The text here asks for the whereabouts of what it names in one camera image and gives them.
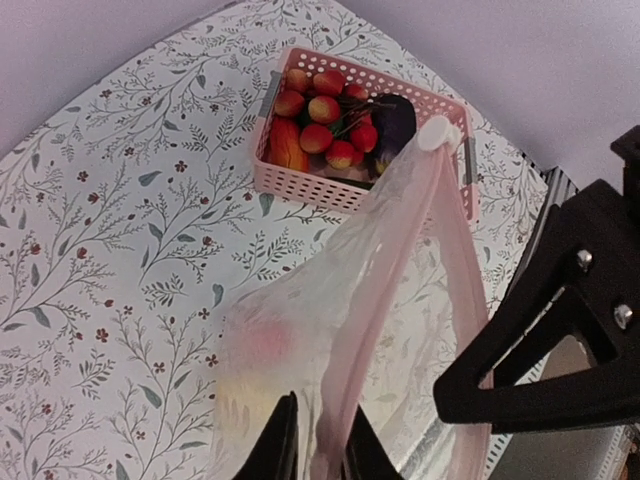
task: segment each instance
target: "table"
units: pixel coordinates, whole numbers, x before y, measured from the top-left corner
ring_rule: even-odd
[[[0,160],[1,479],[202,476],[221,312],[345,218],[251,188],[247,139],[294,44],[458,98],[331,0],[251,0],[150,47]],[[473,236],[494,310],[546,186],[470,110]],[[256,244],[277,259],[257,259]]]

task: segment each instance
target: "basket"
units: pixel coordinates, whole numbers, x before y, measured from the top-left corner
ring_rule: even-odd
[[[354,213],[360,207],[367,190],[329,180],[318,174],[302,173],[272,165],[269,157],[269,131],[273,118],[273,101],[284,89],[283,78],[290,68],[307,71],[311,76],[316,72],[338,70],[345,75],[348,83],[362,85],[372,97],[383,93],[395,93],[409,99],[415,108],[418,128],[434,115],[444,115],[463,134],[463,151],[452,156],[458,171],[458,156],[463,156],[465,174],[462,178],[462,203],[469,222],[477,219],[478,190],[476,181],[475,143],[471,119],[466,107],[449,97],[438,95],[411,83],[404,82],[385,73],[332,57],[321,52],[293,47],[286,50],[278,65],[278,71],[271,72],[272,80],[262,103],[256,123],[256,155],[253,160],[255,189],[273,193],[289,200],[327,207],[343,213]]]

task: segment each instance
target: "plastic bag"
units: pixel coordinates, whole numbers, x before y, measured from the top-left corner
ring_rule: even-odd
[[[487,321],[456,133],[432,118],[319,254],[232,307],[208,480],[233,477],[289,391],[298,478],[339,478],[358,403],[405,479],[479,478],[488,429],[442,424],[431,392]]]

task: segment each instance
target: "wall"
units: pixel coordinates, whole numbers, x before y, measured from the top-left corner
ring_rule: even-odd
[[[619,185],[638,123],[637,0],[342,0],[579,186]],[[2,0],[0,156],[92,82],[225,0]]]

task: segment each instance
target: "silver bolt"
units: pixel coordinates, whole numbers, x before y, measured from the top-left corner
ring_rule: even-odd
[[[629,305],[621,303],[613,309],[613,318],[622,330],[626,330],[633,318],[633,310]]]
[[[584,273],[589,271],[591,264],[593,263],[593,255],[589,250],[580,250],[578,252],[578,265]]]

